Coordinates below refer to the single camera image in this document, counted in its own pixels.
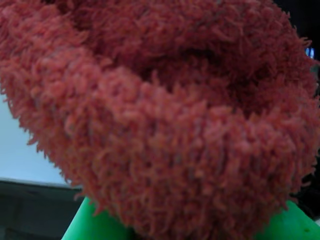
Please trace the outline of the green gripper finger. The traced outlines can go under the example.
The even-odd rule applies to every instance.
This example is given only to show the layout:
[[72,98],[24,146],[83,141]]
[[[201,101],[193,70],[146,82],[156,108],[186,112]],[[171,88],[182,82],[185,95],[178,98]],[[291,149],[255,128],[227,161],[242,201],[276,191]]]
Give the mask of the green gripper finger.
[[[320,226],[295,203],[274,215],[269,224],[254,236],[255,240],[318,240]],[[134,232],[107,212],[94,215],[95,207],[85,198],[65,231],[63,240],[134,240]]]

